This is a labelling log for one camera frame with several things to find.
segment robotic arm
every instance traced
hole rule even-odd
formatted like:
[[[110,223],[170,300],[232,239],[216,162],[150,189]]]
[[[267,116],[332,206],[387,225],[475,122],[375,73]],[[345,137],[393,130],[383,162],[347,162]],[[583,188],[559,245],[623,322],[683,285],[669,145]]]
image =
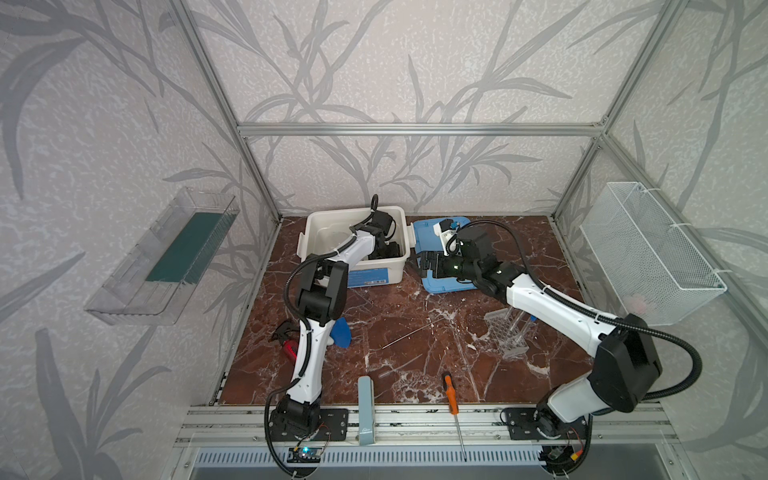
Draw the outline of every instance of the robotic arm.
[[[662,372],[650,337],[656,331],[648,329],[640,317],[629,315],[620,319],[544,285],[528,269],[523,252],[526,266],[499,261],[488,234],[483,229],[466,228],[477,223],[493,223],[508,230],[492,220],[480,220],[458,229],[451,220],[443,220],[435,228],[443,251],[422,252],[422,274],[432,270],[435,278],[471,280],[486,295],[524,310],[562,332],[594,358],[591,372],[556,388],[538,404],[539,432],[555,438],[567,429],[568,423],[592,412],[631,412]]]
[[[386,236],[394,219],[373,203],[371,210],[363,222],[350,227],[350,238],[333,252],[310,257],[294,270],[294,275],[300,274],[299,292],[297,306],[290,306],[302,319],[299,348],[293,380],[270,417],[270,424],[291,438],[305,438],[319,427],[323,362],[326,347],[333,343],[331,330],[346,305],[349,269],[365,258],[400,256],[399,245],[388,243]]]

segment leaf pattern wallpaper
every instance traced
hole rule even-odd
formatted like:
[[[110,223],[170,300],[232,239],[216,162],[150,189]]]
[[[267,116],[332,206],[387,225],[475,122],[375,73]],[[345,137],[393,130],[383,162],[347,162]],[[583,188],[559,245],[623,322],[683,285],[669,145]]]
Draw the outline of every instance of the leaf pattern wallpaper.
[[[156,478],[275,223],[165,2],[0,2],[0,478]],[[178,189],[240,214],[174,326],[83,309]]]
[[[611,133],[768,307],[768,2],[688,2]],[[559,224],[590,293],[619,308],[578,231],[605,181],[598,156]],[[704,374],[664,399],[700,478],[762,478],[768,468],[768,352],[722,298],[668,327],[698,347]],[[658,345],[670,384],[684,353]]]
[[[189,4],[240,122],[589,123],[662,2]],[[408,212],[547,214],[587,142],[250,139],[286,214],[355,207],[373,193]]]

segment screwdriver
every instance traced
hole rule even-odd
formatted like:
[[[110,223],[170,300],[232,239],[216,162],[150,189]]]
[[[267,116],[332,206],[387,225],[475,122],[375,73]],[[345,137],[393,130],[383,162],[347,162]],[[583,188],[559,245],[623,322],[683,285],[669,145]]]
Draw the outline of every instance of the screwdriver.
[[[458,403],[456,402],[456,390],[453,388],[453,381],[449,372],[442,374],[442,385],[445,387],[445,395],[448,397],[448,404],[451,407],[451,415],[456,422],[456,431],[458,432],[458,442],[462,444],[462,453],[464,461],[467,461],[467,451],[464,449],[464,440],[462,439],[462,429],[458,426]]]

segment orange screwdriver handle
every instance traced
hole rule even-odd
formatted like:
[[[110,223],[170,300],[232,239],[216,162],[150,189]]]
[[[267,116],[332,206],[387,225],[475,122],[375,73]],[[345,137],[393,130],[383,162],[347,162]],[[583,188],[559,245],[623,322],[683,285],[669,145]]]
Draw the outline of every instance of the orange screwdriver handle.
[[[458,403],[456,403],[456,389],[453,388],[450,373],[442,374],[442,384],[445,387],[445,396],[448,397],[448,404],[451,407],[451,415],[458,415]]]

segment white wire mesh basket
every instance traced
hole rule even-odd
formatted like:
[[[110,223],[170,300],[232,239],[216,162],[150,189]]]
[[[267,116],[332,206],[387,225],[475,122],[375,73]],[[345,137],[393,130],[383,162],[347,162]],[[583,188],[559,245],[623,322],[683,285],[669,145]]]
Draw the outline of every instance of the white wire mesh basket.
[[[637,182],[606,185],[581,225],[627,313],[671,325],[726,291],[653,194]]]

